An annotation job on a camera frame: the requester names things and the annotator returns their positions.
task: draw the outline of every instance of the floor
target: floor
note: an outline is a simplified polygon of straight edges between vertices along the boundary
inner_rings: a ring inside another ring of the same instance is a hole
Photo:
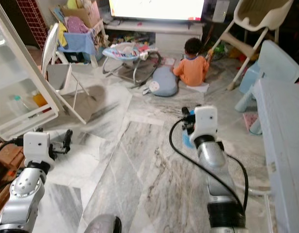
[[[180,60],[178,55],[168,56]],[[51,138],[62,139],[66,129],[74,134],[70,152],[59,155],[47,176],[34,232],[82,233],[99,214],[119,216],[123,233],[209,232],[206,175],[178,156],[168,142],[183,106],[215,105],[218,137],[226,151],[246,166],[252,188],[269,187],[263,138],[250,135],[242,114],[233,109],[242,94],[226,90],[238,66],[231,59],[213,62],[205,95],[180,83],[179,92],[168,98],[143,96],[143,87],[130,89],[131,83],[106,77],[101,67],[74,66],[74,75],[96,99],[92,105],[92,99],[80,97],[78,104],[90,102],[93,114],[87,125],[61,115],[44,126]],[[183,146],[181,137],[176,129],[175,144],[196,158],[196,151]],[[236,183],[244,183],[233,161],[229,170]],[[242,199],[243,191],[237,192]],[[267,232],[262,197],[249,198],[246,218],[250,233]]]

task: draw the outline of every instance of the box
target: box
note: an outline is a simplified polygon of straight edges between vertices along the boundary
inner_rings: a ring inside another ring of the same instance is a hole
[[[62,12],[65,17],[77,16],[79,17],[88,28],[92,28],[100,20],[100,13],[97,7],[96,1],[92,2],[90,8],[80,8],[80,9],[68,9],[66,6],[62,7]]]

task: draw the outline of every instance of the dark hair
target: dark hair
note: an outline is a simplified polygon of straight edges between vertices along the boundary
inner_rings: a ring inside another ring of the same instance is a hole
[[[190,38],[185,43],[185,51],[188,54],[197,54],[201,50],[201,41],[198,38]]]

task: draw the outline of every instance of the child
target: child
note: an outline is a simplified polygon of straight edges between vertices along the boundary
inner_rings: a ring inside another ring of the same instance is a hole
[[[204,57],[198,56],[201,46],[201,41],[197,38],[187,40],[185,43],[186,58],[179,63],[177,68],[172,68],[173,73],[188,86],[201,85],[210,66],[211,53],[208,61]]]

